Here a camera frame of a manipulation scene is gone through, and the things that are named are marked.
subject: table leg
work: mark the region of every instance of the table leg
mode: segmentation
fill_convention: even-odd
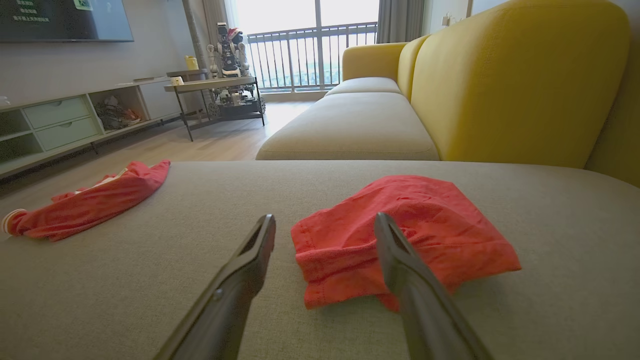
[[[178,98],[178,105],[180,105],[180,117],[182,117],[182,122],[187,127],[187,132],[189,133],[189,139],[193,142],[193,136],[191,136],[191,129],[189,128],[189,123],[187,123],[187,116],[184,115],[184,108],[182,107],[182,101],[180,101],[180,95],[178,94],[178,89],[174,86],[175,96]]]
[[[211,115],[209,114],[209,107],[207,106],[207,101],[204,99],[204,93],[202,90],[200,91],[200,95],[202,96],[202,103],[204,104],[204,111],[207,112],[207,120],[211,121]]]
[[[258,80],[256,78],[255,82],[255,94],[258,95],[258,106],[260,106],[260,117],[262,118],[262,126],[264,126],[264,111],[262,110],[262,104],[260,103],[260,90],[258,90]]]

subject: red garment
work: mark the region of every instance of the red garment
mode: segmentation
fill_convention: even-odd
[[[164,183],[171,162],[148,168],[133,161],[121,175],[106,176],[93,188],[53,197],[53,204],[28,212],[14,210],[3,219],[3,230],[14,236],[58,241],[87,230],[134,207]]]
[[[387,176],[291,229],[296,261],[308,282],[308,309],[377,295],[393,311],[374,235],[378,212],[390,215],[444,286],[519,270],[511,244],[452,183]]]

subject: green icon on screen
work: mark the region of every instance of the green icon on screen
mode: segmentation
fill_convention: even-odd
[[[74,0],[76,9],[78,10],[93,10],[91,2],[89,0]]]

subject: yellow armrest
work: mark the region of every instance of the yellow armrest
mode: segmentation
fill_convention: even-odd
[[[342,55],[342,80],[377,76],[397,81],[398,60],[406,42],[349,47]]]

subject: striped cuff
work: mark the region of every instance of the striped cuff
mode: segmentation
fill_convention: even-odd
[[[9,233],[9,224],[11,223],[11,219],[15,215],[18,215],[19,213],[23,213],[23,212],[26,213],[27,211],[25,209],[16,209],[16,210],[13,210],[12,212],[10,212],[9,214],[7,214],[2,219],[2,231],[4,233],[11,234],[11,233]]]

